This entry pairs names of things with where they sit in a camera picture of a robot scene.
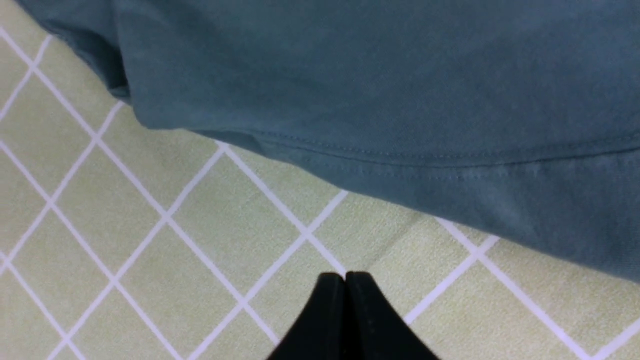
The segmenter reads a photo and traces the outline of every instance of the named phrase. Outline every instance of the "white grout line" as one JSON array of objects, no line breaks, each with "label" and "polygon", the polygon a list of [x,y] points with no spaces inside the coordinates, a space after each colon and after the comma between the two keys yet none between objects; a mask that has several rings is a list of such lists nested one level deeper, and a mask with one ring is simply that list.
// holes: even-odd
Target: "white grout line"
[{"label": "white grout line", "polygon": [[[120,110],[120,108],[123,105],[124,105],[123,102],[118,101],[111,108],[111,110],[109,111],[104,123],[100,127],[97,136],[102,136],[106,132],[107,128],[109,127],[109,125],[113,121],[113,118],[115,117],[115,115],[118,113],[118,111]],[[58,185],[58,188],[55,190],[53,195],[51,195],[51,200],[47,202],[45,207],[41,210],[40,214],[38,214],[38,216],[36,217],[34,222],[31,224],[31,226],[29,226],[29,229],[27,229],[27,231],[22,235],[22,237],[20,238],[18,243],[16,243],[16,245],[13,247],[13,250],[9,253],[9,256],[8,256],[9,261],[13,260],[13,258],[18,253],[18,251],[22,248],[22,246],[27,241],[27,239],[31,236],[31,234],[35,231],[35,229],[40,225],[40,222],[44,219],[44,216],[51,209],[51,204],[54,204],[58,200],[58,197],[60,197],[60,194],[62,194],[62,191],[64,191],[64,189],[67,187],[67,185],[68,185],[69,181],[71,180],[71,178],[76,174],[77,170],[84,163],[84,161],[87,159],[89,154],[93,151],[93,148],[95,147],[96,143],[97,142],[95,140],[91,140],[91,142],[86,147],[86,149],[80,154],[80,157],[78,157],[76,162],[71,166],[69,171],[65,174],[65,177],[60,182],[60,185]],[[8,150],[8,147],[6,145],[4,145],[4,144],[3,144],[3,149],[7,153],[10,152],[10,150]]]},{"label": "white grout line", "polygon": [[[477,247],[467,239],[467,237],[450,221],[444,219],[437,219],[460,243],[466,247],[471,253],[473,253]],[[518,300],[521,301],[529,311],[535,315],[542,323],[544,323],[573,353],[580,358],[580,360],[590,360],[589,356],[584,349],[578,345],[569,336],[564,329],[551,319],[551,317],[540,308],[513,280],[511,280],[498,266],[489,260],[484,253],[478,255],[478,261],[480,261],[489,271],[495,276],[509,291],[515,295]]]},{"label": "white grout line", "polygon": [[264,331],[265,334],[273,341],[278,343],[278,337],[275,333],[262,321],[257,313],[252,309],[251,305],[246,299],[238,292],[233,284],[227,279],[227,277],[220,271],[220,269],[207,257],[207,255],[196,245],[196,243],[184,232],[184,230],[175,222],[174,219],[168,219],[169,226],[178,234],[178,236],[184,241],[184,243],[193,251],[193,253],[204,263],[204,265],[218,278],[218,280],[224,285],[224,287],[231,293],[231,295],[240,303],[244,310],[253,318],[258,326]]},{"label": "white grout line", "polygon": [[404,322],[407,325],[415,321],[442,293],[444,293],[462,274],[464,274],[478,260],[478,255],[484,254],[489,250],[500,238],[494,235],[487,237],[476,251],[471,253],[460,265],[458,265],[445,279],[438,284],[427,296],[424,297],[407,315],[404,316]]},{"label": "white grout line", "polygon": [[[0,27],[0,37],[5,39],[7,43],[9,43],[9,39],[8,39],[9,36],[8,34],[6,34],[6,31],[2,27]],[[33,61],[33,63],[28,63],[28,69],[24,74],[24,77],[20,80],[18,85],[15,87],[15,89],[13,89],[13,92],[9,96],[9,99],[6,100],[6,102],[4,103],[4,106],[2,107],[2,110],[0,110],[0,121],[4,119],[6,114],[9,112],[9,108],[11,108],[11,105],[13,105],[13,102],[18,97],[18,94],[20,93],[22,88],[24,88],[27,82],[29,82],[29,79],[31,79],[31,75],[33,75],[33,69],[35,69],[35,67],[38,66],[38,64],[40,63],[40,60],[42,60],[42,56],[44,55],[44,52],[47,49],[47,46],[49,46],[49,42],[51,42],[51,38],[52,38],[51,35],[47,35],[44,38],[44,40],[40,44],[40,48],[38,49],[38,54],[36,55],[35,60]],[[12,43],[9,43],[10,47],[13,49],[17,48],[17,45],[15,44],[15,42],[13,42],[13,40],[11,41],[13,45]]]},{"label": "white grout line", "polygon": [[[24,53],[24,51],[22,51],[22,49],[17,46],[17,44],[15,44],[15,42],[8,36],[8,34],[3,33],[4,37],[7,39],[7,42],[10,43],[10,46],[13,47],[13,49],[16,51],[16,53],[18,53],[18,55],[29,65],[32,66],[33,62],[29,59],[28,56],[26,56],[26,54]],[[51,82],[51,80],[45,75],[43,74],[40,69],[34,67],[34,73],[40,78],[40,80],[45,84],[45,86],[47,88],[49,88],[49,90],[54,94],[54,96],[58,99],[58,101],[62,104],[62,106],[71,114],[71,116],[76,119],[76,121],[78,122],[78,124],[91,136],[92,140],[95,140],[97,142],[97,145],[107,154],[107,156],[116,164],[116,166],[125,174],[125,176],[134,184],[134,186],[140,191],[140,193],[144,196],[144,198],[147,199],[147,201],[149,202],[149,204],[151,204],[152,207],[154,207],[156,209],[156,211],[158,213],[161,214],[161,216],[165,216],[166,212],[164,211],[164,209],[162,208],[162,206],[160,206],[160,204],[153,198],[153,196],[151,196],[151,194],[149,194],[148,190],[142,185],[142,183],[140,182],[140,180],[120,161],[120,159],[118,159],[118,157],[113,153],[113,151],[111,151],[111,149],[100,139],[97,137],[97,134],[93,131],[93,129],[84,121],[84,119],[82,118],[82,116],[80,116],[80,114],[76,111],[76,109],[71,105],[71,103],[64,97],[64,95],[55,87],[55,85]],[[227,150],[228,147],[225,144],[219,144],[219,146],[223,149],[223,150]],[[53,205],[53,210],[58,214],[59,217],[63,217],[64,215],[61,214],[61,212],[59,210],[57,210],[57,208],[55,207],[55,205]],[[293,219],[295,219],[295,221],[298,222],[299,225],[301,225],[301,223],[299,222],[299,220],[295,217],[292,217]],[[186,236],[186,233],[179,227],[179,225],[177,223],[175,223],[175,221],[172,218],[168,218],[168,223],[171,226],[171,228],[173,228],[174,231],[176,231],[176,233],[187,243],[187,245],[189,245],[189,247],[192,248],[192,250],[198,249],[199,248],[197,246],[195,246],[195,244],[193,243],[193,241]],[[97,256],[95,256],[94,261],[100,261]],[[237,292],[237,290],[231,285],[231,283],[226,279],[226,277],[223,276],[223,274],[217,270],[217,268],[213,265],[213,263],[211,263],[211,260],[208,260],[208,262],[205,263],[210,270],[212,270],[212,272],[214,273],[214,275],[225,285],[225,287],[227,287],[227,290],[229,290],[231,292],[231,294],[238,299],[238,301],[243,301],[242,296],[240,296],[240,294]],[[260,319],[257,314],[253,311],[253,309],[246,304],[243,304],[245,310],[247,310],[247,312],[249,313],[249,315],[252,316],[252,318],[256,321],[256,323],[262,327],[263,331],[265,331],[265,333],[269,336],[269,338],[271,338],[272,340],[275,340],[277,342],[277,337],[275,336],[275,334],[273,334],[273,331],[271,331],[271,329],[268,329],[267,327],[261,325],[264,324],[264,322],[262,321],[262,319]],[[167,342],[165,345],[168,345],[168,350],[172,350],[173,348],[171,347],[171,345]]]},{"label": "white grout line", "polygon": [[229,311],[229,314],[227,314],[225,318],[222,319],[218,326],[216,326],[216,328],[213,329],[213,331],[209,335],[207,335],[206,338],[204,338],[203,342],[201,342],[200,345],[198,345],[198,347],[196,347],[196,349],[189,355],[189,357],[187,357],[187,360],[195,360],[198,358],[198,356],[202,355],[202,353],[207,350],[207,347],[209,347],[209,345],[218,337],[218,335],[222,333],[222,330],[224,330],[227,325],[229,325],[234,320],[234,318],[240,313],[240,311],[242,311],[242,305],[238,303],[233,309],[231,309],[231,311]]},{"label": "white grout line", "polygon": [[637,334],[640,334],[640,318],[621,332],[620,335],[615,337],[609,344],[603,346],[600,351],[593,356],[592,360],[607,359]]},{"label": "white grout line", "polygon": [[[185,188],[181,191],[180,195],[175,199],[172,206],[169,208],[168,216],[173,214],[176,209],[182,204],[186,196],[189,192],[196,186],[196,184],[206,175],[206,173],[215,165],[215,163],[222,157],[222,151],[217,151],[211,158],[205,163],[202,169],[196,174],[196,176],[185,186]],[[51,352],[48,359],[54,359],[58,352],[62,350],[65,346],[65,343],[69,341],[76,332],[84,325],[86,319],[95,311],[95,309],[102,303],[104,298],[109,294],[111,289],[115,286],[115,281],[119,281],[120,278],[124,275],[124,273],[133,265],[133,263],[137,260],[143,250],[147,247],[149,243],[153,240],[155,235],[162,229],[162,227],[166,224],[166,219],[161,218],[160,221],[149,231],[145,239],[138,245],[138,247],[133,251],[133,253],[129,256],[129,258],[123,263],[118,272],[114,276],[114,281],[110,281],[109,284],[101,291],[100,295],[91,303],[89,308],[80,316],[80,319],[76,322],[76,324],[71,328],[67,337],[63,339],[63,341],[58,344],[58,346]]]},{"label": "white grout line", "polygon": [[[114,277],[113,277],[113,274],[104,265],[104,263],[98,258],[98,256],[93,252],[91,247],[89,247],[87,242],[83,239],[83,237],[75,229],[75,227],[71,224],[71,222],[66,218],[66,216],[60,211],[60,209],[58,209],[57,205],[55,205],[55,203],[52,202],[51,198],[42,189],[42,187],[38,184],[38,182],[35,180],[35,178],[29,173],[27,168],[18,160],[18,158],[15,157],[15,155],[9,150],[9,148],[7,148],[7,146],[4,144],[4,142],[0,141],[0,147],[7,153],[7,155],[9,155],[9,158],[15,163],[15,165],[20,169],[20,171],[24,174],[24,176],[29,180],[31,185],[34,188],[36,188],[38,193],[40,193],[40,195],[47,201],[47,203],[50,205],[51,209],[57,214],[58,218],[63,222],[63,224],[65,224],[67,229],[76,238],[77,242],[80,244],[80,246],[82,246],[84,251],[89,255],[89,257],[93,260],[93,262],[96,265],[98,265],[98,268],[100,268],[100,270],[102,270],[104,275],[110,281],[115,281]],[[117,281],[115,281],[115,286],[120,290],[122,295],[127,300],[131,299],[131,296],[126,292],[124,287],[119,286],[119,285],[120,284]],[[160,339],[162,344],[174,356],[174,358],[181,359],[180,355],[175,351],[175,349],[171,346],[171,344],[164,338],[164,336],[162,336],[162,334],[159,332],[157,327],[153,323],[151,323],[150,320],[148,320],[148,317],[146,316],[146,314],[144,312],[142,312],[140,307],[137,306],[137,304],[132,303],[131,301],[129,301],[129,303],[136,310],[136,312],[138,312],[138,315],[140,315],[140,317],[145,321],[145,323],[147,323],[147,325],[150,327],[151,331],[154,334],[156,334],[156,336],[158,336],[158,338]]]},{"label": "white grout line", "polygon": [[295,227],[297,227],[302,234],[307,237],[309,242],[320,252],[320,254],[322,254],[322,256],[329,262],[329,264],[331,264],[334,269],[336,269],[336,271],[344,277],[344,275],[346,274],[346,269],[344,268],[344,266],[342,266],[342,264],[340,264],[340,261],[338,261],[335,256],[333,256],[333,254],[331,254],[331,252],[326,247],[324,247],[324,245],[322,245],[322,243],[312,233],[308,231],[307,227],[305,227],[304,224],[302,224],[302,222],[298,220],[296,215],[294,215],[291,210],[289,210],[289,208],[282,201],[280,201],[280,199],[278,199],[278,197],[267,187],[264,181],[262,181],[262,179],[260,179],[253,172],[253,170],[251,170],[249,166],[247,166],[244,161],[236,153],[233,152],[233,150],[227,149],[226,153],[227,156],[231,158],[234,163],[236,163],[240,170],[242,170],[242,172],[244,172],[253,181],[258,189],[260,189],[264,193],[264,195],[266,195],[266,197],[276,206],[276,208],[278,208],[278,210],[280,210],[280,212],[287,219],[289,219],[289,221]]},{"label": "white grout line", "polygon": [[[29,297],[31,297],[31,300],[33,300],[33,302],[36,304],[36,306],[38,306],[38,308],[44,314],[45,318],[49,321],[51,326],[53,326],[53,328],[58,332],[58,334],[62,338],[64,338],[67,335],[66,332],[62,329],[60,324],[56,321],[56,319],[49,312],[49,310],[47,310],[47,308],[44,306],[44,304],[42,303],[40,298],[38,298],[38,295],[36,295],[36,293],[33,291],[33,289],[31,289],[29,284],[27,284],[27,282],[20,275],[20,273],[18,273],[18,270],[13,266],[13,264],[11,264],[6,259],[5,259],[5,265],[9,269],[9,271],[13,274],[13,276],[16,278],[16,280],[18,280],[18,283],[20,283],[22,288],[24,288],[24,290],[27,292]],[[72,342],[69,342],[68,345],[69,345],[69,348],[71,349],[71,351],[73,351],[73,353],[76,355],[76,357],[78,359],[80,359],[80,360],[84,360],[85,359],[84,355],[82,355],[82,353],[76,347],[75,344],[73,344]]]},{"label": "white grout line", "polygon": [[[316,219],[311,222],[308,227],[308,231],[315,231],[329,217],[329,215],[331,215],[333,210],[342,202],[342,200],[344,200],[347,194],[348,192],[341,190],[338,195],[336,195],[320,212]],[[300,237],[296,239],[296,241],[294,241],[287,248],[287,250],[285,250],[282,255],[262,274],[262,276],[260,276],[260,279],[256,281],[251,289],[247,291],[246,295],[244,296],[244,301],[249,303],[249,301],[251,301],[254,296],[256,296],[256,294],[258,294],[258,292],[267,284],[270,278],[276,274],[280,267],[282,267],[282,265],[284,265],[284,263],[286,263],[287,260],[289,260],[289,258],[305,243],[305,240],[305,235],[301,234]],[[189,355],[188,360],[196,359],[205,350],[207,350],[207,347],[209,347],[209,345],[218,337],[222,330],[236,317],[237,313],[239,312],[239,310],[237,310],[236,308],[242,308],[242,304],[238,303],[238,305],[231,310],[231,312],[224,318],[224,320],[218,326],[216,326],[216,328],[204,339],[204,341],[196,348],[196,350],[194,350],[193,353]]]}]

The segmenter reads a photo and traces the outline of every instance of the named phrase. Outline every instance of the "teal shirt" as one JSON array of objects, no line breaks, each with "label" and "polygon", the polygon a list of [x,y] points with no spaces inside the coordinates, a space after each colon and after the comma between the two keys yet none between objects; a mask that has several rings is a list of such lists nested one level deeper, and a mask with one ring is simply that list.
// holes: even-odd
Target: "teal shirt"
[{"label": "teal shirt", "polygon": [[19,2],[149,128],[640,282],[640,1]]}]

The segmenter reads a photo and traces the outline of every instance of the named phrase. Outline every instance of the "tiled floor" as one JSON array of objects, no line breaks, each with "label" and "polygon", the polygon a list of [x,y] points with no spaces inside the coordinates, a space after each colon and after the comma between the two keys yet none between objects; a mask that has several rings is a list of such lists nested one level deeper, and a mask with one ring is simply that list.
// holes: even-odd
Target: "tiled floor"
[{"label": "tiled floor", "polygon": [[0,0],[0,359],[264,359],[370,271],[443,360],[635,360],[640,286],[148,131]]}]

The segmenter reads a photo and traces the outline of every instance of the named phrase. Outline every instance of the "stitching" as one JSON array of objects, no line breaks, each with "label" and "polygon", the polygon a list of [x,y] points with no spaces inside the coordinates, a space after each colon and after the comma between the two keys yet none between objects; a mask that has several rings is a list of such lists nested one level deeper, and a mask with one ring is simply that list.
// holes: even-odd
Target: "stitching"
[{"label": "stitching", "polygon": [[[640,111],[634,113],[631,117],[635,117],[640,114]],[[235,129],[231,131],[237,131],[240,133],[245,133],[246,129]],[[595,145],[609,145],[611,143],[620,142],[620,141],[631,141],[640,138],[640,131],[631,135],[618,136],[615,138],[608,139],[599,139],[599,140],[591,140],[580,143],[569,143],[569,144],[559,144],[559,145],[547,145],[542,147],[536,147],[533,149],[513,149],[513,150],[499,150],[499,151],[483,151],[483,152],[469,152],[465,154],[409,154],[406,152],[383,152],[383,151],[371,151],[365,149],[359,149],[356,147],[343,147],[335,144],[318,142],[314,140],[308,140],[304,138],[300,138],[297,136],[285,135],[280,133],[274,133],[271,131],[255,131],[258,134],[266,135],[266,136],[274,136],[277,138],[286,138],[290,140],[295,140],[302,143],[307,143],[311,145],[317,145],[320,147],[324,147],[325,149],[335,149],[349,152],[356,152],[359,154],[368,154],[368,155],[384,155],[395,158],[416,158],[416,159],[462,159],[462,158],[486,158],[490,156],[503,155],[506,153],[519,153],[519,154],[529,154],[539,151],[553,151],[553,150],[566,150],[566,149],[576,149],[584,146],[595,146]]]},{"label": "stitching", "polygon": [[[488,172],[487,174],[468,174],[468,175],[449,175],[449,176],[429,176],[424,174],[399,174],[399,172],[402,171],[402,169],[430,170],[429,168],[426,168],[426,167],[411,167],[411,166],[402,166],[402,165],[372,163],[371,165],[382,165],[382,166],[388,166],[388,167],[394,168],[393,170],[389,170],[389,171],[375,171],[375,170],[365,170],[362,168],[358,168],[357,165],[344,166],[344,165],[338,165],[338,164],[331,164],[327,161],[318,161],[314,158],[308,158],[308,157],[299,158],[298,161],[301,163],[307,163],[309,165],[321,165],[326,168],[340,170],[342,172],[349,172],[352,174],[361,174],[365,176],[384,176],[384,177],[393,177],[393,178],[399,178],[399,179],[425,179],[425,180],[450,181],[450,180],[478,180],[478,179],[510,177],[513,175],[527,175],[527,174],[537,176],[542,172],[546,172],[548,169],[547,168],[524,168],[524,167],[526,165],[534,165],[534,164],[546,165],[551,162],[560,162],[560,161],[586,160],[586,161],[583,161],[585,163],[574,164],[573,168],[579,171],[587,171],[592,169],[592,165],[587,163],[588,160],[591,160],[597,156],[615,157],[622,154],[637,152],[637,151],[638,150],[636,149],[631,151],[613,152],[610,154],[598,154],[598,155],[586,156],[586,157],[558,158],[558,159],[552,159],[552,160],[539,160],[539,161],[530,161],[525,163],[486,165],[486,166],[476,166],[476,167],[431,168],[435,170],[441,169],[441,170],[457,170],[457,171],[472,170],[472,169],[487,169],[489,171],[493,170],[492,172]],[[358,162],[358,165],[362,162],[360,160],[352,160],[352,159],[345,159],[345,160],[356,161]],[[633,159],[624,159],[620,163],[620,165],[626,167],[629,165],[637,165],[638,163],[640,163],[640,158],[633,158]],[[495,167],[510,167],[510,168],[497,170],[495,169]]]}]

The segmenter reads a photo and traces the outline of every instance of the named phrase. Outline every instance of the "light green floor tile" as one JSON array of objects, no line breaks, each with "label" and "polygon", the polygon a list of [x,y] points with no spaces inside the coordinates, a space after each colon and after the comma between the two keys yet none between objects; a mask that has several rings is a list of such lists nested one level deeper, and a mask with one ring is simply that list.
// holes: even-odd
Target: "light green floor tile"
[{"label": "light green floor tile", "polygon": [[158,212],[97,147],[61,194],[58,206],[113,273],[160,220]]},{"label": "light green floor tile", "polygon": [[0,152],[0,174],[0,251],[8,255],[45,201],[4,152]]},{"label": "light green floor tile", "polygon": [[112,290],[73,338],[87,359],[171,359],[117,290]]},{"label": "light green floor tile", "polygon": [[412,324],[442,359],[576,360],[482,265],[474,265]]},{"label": "light green floor tile", "polygon": [[52,211],[18,252],[13,264],[66,330],[108,283]]},{"label": "light green floor tile", "polygon": [[235,147],[234,151],[303,224],[309,225],[340,191],[300,168]]},{"label": "light green floor tile", "polygon": [[217,148],[213,140],[187,131],[145,129],[129,106],[102,138],[165,209]]},{"label": "light green floor tile", "polygon": [[165,338],[188,356],[236,301],[168,227],[123,276],[122,284]]},{"label": "light green floor tile", "polygon": [[61,340],[10,271],[0,276],[0,357],[46,359]]},{"label": "light green floor tile", "polygon": [[433,217],[424,215],[373,264],[370,273],[404,316],[467,256],[468,251]]},{"label": "light green floor tile", "polygon": [[423,216],[350,193],[315,235],[348,270],[368,270]]},{"label": "light green floor tile", "polygon": [[0,0],[0,24],[31,58],[36,56],[40,44],[47,36],[47,33],[18,6],[15,0]]},{"label": "light green floor tile", "polygon": [[33,76],[0,122],[0,138],[49,194],[90,141],[49,89]]},{"label": "light green floor tile", "polygon": [[304,243],[251,301],[260,317],[284,336],[307,303],[318,275],[334,272],[309,243]]},{"label": "light green floor tile", "polygon": [[199,359],[262,360],[274,347],[255,321],[241,311]]},{"label": "light green floor tile", "polygon": [[54,39],[39,67],[80,116],[98,130],[116,100],[89,66],[61,40]]},{"label": "light green floor tile", "polygon": [[174,218],[241,293],[300,235],[227,157],[193,189]]},{"label": "light green floor tile", "polygon": [[2,80],[0,81],[0,109],[3,108],[15,87],[18,86],[27,69],[27,64],[18,57],[3,38],[0,38],[0,74],[2,74]]},{"label": "light green floor tile", "polygon": [[69,347],[65,347],[64,349],[58,352],[56,355],[56,360],[77,360],[77,356]]},{"label": "light green floor tile", "polygon": [[587,353],[640,317],[640,285],[553,259],[511,242],[488,253]]}]

